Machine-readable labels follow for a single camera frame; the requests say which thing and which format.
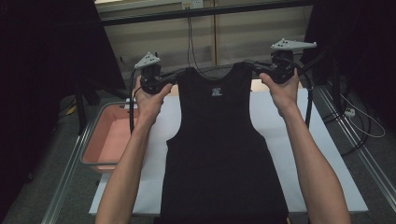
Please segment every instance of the black cable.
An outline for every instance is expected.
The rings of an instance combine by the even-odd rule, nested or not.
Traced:
[[[334,116],[334,115],[337,116],[337,113],[335,111],[333,111],[332,113],[330,113],[330,114],[328,114],[326,116],[323,116],[322,119],[325,120],[326,118],[328,118],[330,116]]]
[[[87,108],[88,106],[90,106],[90,105],[84,105],[84,104],[82,104],[82,105],[83,105],[83,108]],[[69,117],[70,115],[74,114],[76,110],[78,110],[78,109],[76,108],[76,109],[75,109],[73,112],[71,112],[70,114],[65,114],[65,115],[60,116],[60,117],[58,118],[58,120],[59,120],[59,119],[66,118],[66,117]]]
[[[197,70],[199,71],[199,73],[200,73],[203,77],[206,77],[206,78],[209,78],[209,79],[214,79],[214,80],[219,80],[220,78],[217,78],[217,77],[209,77],[209,76],[207,76],[207,75],[206,75],[204,72],[202,72],[201,69],[198,67],[197,61],[196,61],[196,59],[195,59],[194,43],[193,43],[193,41],[192,41],[192,24],[191,24],[191,18],[188,17],[187,20],[188,20],[188,23],[189,23],[189,51],[188,51],[188,57],[187,57],[187,61],[188,61],[188,63],[189,63],[189,67],[191,67],[191,66],[190,66],[190,57],[189,57],[189,55],[190,55],[190,42],[191,42],[192,57],[193,57],[193,59],[194,59],[195,66],[196,66]]]
[[[373,219],[368,212],[365,213],[367,215],[368,218],[370,218],[375,224],[377,224],[378,222],[375,221],[375,219]]]
[[[363,102],[363,105],[364,105],[364,108],[366,110],[366,114],[370,115],[370,111],[369,111],[369,108],[368,108],[367,104]],[[357,112],[357,113],[358,113],[358,116],[359,116],[359,118],[361,120],[362,129],[364,130],[363,120],[361,119],[361,116],[360,116],[359,112]],[[350,149],[348,152],[341,154],[342,157],[350,155],[353,152],[355,152],[356,150],[358,150],[359,148],[361,148],[362,146],[364,146],[364,144],[366,143],[366,141],[367,141],[367,139],[369,137],[369,135],[367,133],[369,133],[371,131],[371,128],[372,128],[372,122],[371,122],[370,119],[368,119],[368,126],[369,127],[368,127],[367,132],[362,134],[361,140],[359,141],[359,143],[356,146],[354,146],[352,149]]]
[[[190,65],[190,17],[188,17],[187,18],[187,22],[189,23],[189,34],[188,34],[188,37],[189,37],[189,47],[188,47],[188,49],[187,49],[187,63],[189,64],[189,67],[191,67],[191,65]]]
[[[59,112],[62,112],[62,111],[64,111],[64,110],[66,110],[66,108],[69,107],[71,104],[73,104],[73,102],[75,102],[75,100],[76,100],[76,97],[73,97],[73,100],[72,100],[69,104],[67,104],[66,106],[64,106],[62,109],[60,109]]]
[[[331,115],[335,115],[335,117],[333,117],[332,119],[329,119],[329,120],[323,120],[323,123],[327,124],[327,123],[333,122],[333,121],[335,121],[337,119],[340,119],[341,117],[344,116],[344,114],[338,114],[336,112],[332,112]]]
[[[132,90],[134,87],[134,72],[136,70],[134,69],[131,73],[131,79],[129,80],[129,93],[132,94]],[[134,98],[131,97],[129,98],[129,129],[132,133],[134,130]]]
[[[275,57],[275,59],[292,64],[295,68],[297,68],[297,72],[300,75],[303,75],[306,79],[306,89],[308,90],[308,104],[306,106],[305,124],[306,127],[309,128],[309,122],[311,120],[311,112],[312,112],[312,103],[314,101],[314,93],[313,93],[311,79],[309,79],[309,76],[306,74],[305,70],[299,64],[286,58]]]
[[[136,97],[136,93],[137,93],[138,91],[140,91],[140,89],[142,89],[142,87],[139,87],[139,88],[137,88],[136,91],[134,91],[134,98]]]

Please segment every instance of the white table surface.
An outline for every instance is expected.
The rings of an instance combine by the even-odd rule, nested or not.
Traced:
[[[305,116],[306,105],[307,92],[306,90],[299,90],[298,106],[303,116]],[[268,91],[258,91],[250,94],[250,116],[255,129],[266,139],[289,211],[291,213],[306,212],[286,127],[283,119],[278,115]],[[134,214],[136,215],[158,216],[160,214],[167,152],[166,140],[176,134],[180,120],[178,96],[167,96],[164,100],[162,112],[150,133],[139,191],[134,205]],[[346,196],[348,210],[350,212],[367,211],[368,208],[323,124],[315,105],[312,108],[310,131],[318,147],[340,179]],[[89,211],[92,215],[97,212],[108,178],[109,174],[102,175]]]

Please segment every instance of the pink container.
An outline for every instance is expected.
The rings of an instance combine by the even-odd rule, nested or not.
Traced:
[[[81,153],[81,162],[91,166],[98,173],[110,173],[119,162],[131,136],[129,109],[126,104],[105,105],[93,125],[89,125],[88,143]],[[138,117],[134,109],[134,122]]]

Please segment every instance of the floor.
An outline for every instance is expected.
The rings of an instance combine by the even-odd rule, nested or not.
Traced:
[[[332,113],[330,109],[331,105],[326,104],[326,98],[330,97],[327,92],[329,87],[330,85],[323,85],[314,88],[315,106],[322,117]],[[100,94],[103,99],[110,99],[112,97],[105,92],[100,92]],[[61,101],[60,108],[69,104],[72,99],[73,96],[64,98]],[[353,92],[349,95],[349,99],[353,101],[356,107],[364,108],[359,97]],[[87,105],[87,114],[90,115],[97,108],[97,106]],[[371,115],[375,117],[374,110],[371,109],[370,111]],[[64,111],[60,113],[61,118],[48,144],[46,156],[41,160],[39,166],[33,172],[33,181],[23,187],[18,199],[10,208],[4,223],[41,223],[46,215],[52,196],[62,178],[64,168],[68,163],[70,155],[73,153],[71,148],[73,148],[78,138],[77,114],[74,113],[66,117],[63,117],[63,114]],[[367,118],[362,118],[362,121],[367,122]],[[355,143],[353,143],[353,140],[349,140],[346,137],[345,130],[342,128],[342,125],[340,125],[342,123],[347,123],[347,119],[335,119],[334,121],[328,122],[326,125],[338,150],[343,154],[353,148]],[[380,128],[375,126],[375,124],[372,124],[372,126],[372,134],[381,134]],[[394,223],[396,221],[396,208],[392,207],[389,203],[389,201],[392,200],[392,195],[393,200],[395,199],[395,192],[391,191],[389,193],[390,196],[387,198],[384,195],[387,188],[379,187],[377,184],[377,182],[381,181],[380,179],[378,180],[378,177],[382,176],[379,174],[381,171],[390,182],[390,186],[388,187],[394,187],[392,183],[396,183],[396,166],[394,165],[396,161],[396,133],[388,129],[386,129],[386,131],[387,134],[384,137],[369,137],[364,144],[365,147],[344,157],[346,166],[370,210],[367,213],[352,214],[353,223],[382,224]],[[362,159],[364,156],[368,155],[364,151],[368,151],[372,158],[378,163],[381,170],[368,169],[366,161]],[[56,220],[56,223],[93,223],[94,221],[94,217],[79,217],[73,214],[73,211],[64,213]],[[292,223],[307,223],[306,214],[295,214],[290,217]],[[152,223],[152,218],[140,217],[134,219],[132,223]]]

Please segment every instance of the black tank top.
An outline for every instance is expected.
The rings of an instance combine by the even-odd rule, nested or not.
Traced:
[[[167,141],[163,223],[285,223],[275,166],[250,120],[251,72],[236,63],[209,80],[188,68],[177,84],[181,124]]]

